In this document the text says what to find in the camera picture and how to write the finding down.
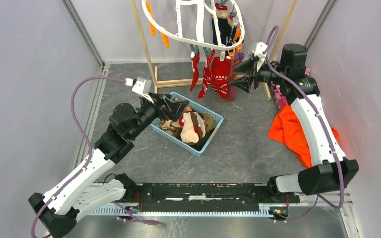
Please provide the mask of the red white patterned sock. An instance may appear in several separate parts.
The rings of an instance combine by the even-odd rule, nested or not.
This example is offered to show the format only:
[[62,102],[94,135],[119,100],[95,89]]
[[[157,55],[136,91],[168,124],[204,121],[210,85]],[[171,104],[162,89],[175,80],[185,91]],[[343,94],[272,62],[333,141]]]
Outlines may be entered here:
[[226,99],[229,93],[229,78],[231,74],[232,60],[228,57],[220,60],[219,56],[215,56],[211,65],[213,90],[222,98]]

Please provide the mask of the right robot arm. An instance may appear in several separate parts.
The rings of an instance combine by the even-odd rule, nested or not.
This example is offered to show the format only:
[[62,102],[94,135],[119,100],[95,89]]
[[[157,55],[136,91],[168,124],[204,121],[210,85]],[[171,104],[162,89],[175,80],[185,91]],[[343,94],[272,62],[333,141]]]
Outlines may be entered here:
[[264,42],[255,45],[249,58],[235,69],[244,77],[232,85],[249,92],[260,83],[278,84],[301,124],[312,162],[311,168],[298,173],[271,177],[266,190],[268,199],[280,202],[287,193],[315,195],[345,189],[359,165],[347,159],[331,130],[319,87],[307,74],[305,46],[284,45],[278,64],[267,63],[266,50]]

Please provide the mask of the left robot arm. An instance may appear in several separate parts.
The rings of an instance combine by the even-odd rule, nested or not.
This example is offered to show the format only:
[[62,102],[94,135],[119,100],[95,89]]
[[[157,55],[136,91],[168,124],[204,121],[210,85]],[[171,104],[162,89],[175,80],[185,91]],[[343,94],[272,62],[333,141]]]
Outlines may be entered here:
[[28,201],[36,212],[33,223],[41,221],[51,237],[63,238],[82,218],[107,203],[132,201],[136,189],[126,176],[117,176],[91,192],[86,189],[132,150],[133,141],[153,121],[178,120],[188,103],[170,94],[150,93],[141,97],[139,109],[130,103],[118,104],[109,117],[108,129],[90,146],[85,159],[54,188],[30,196]]

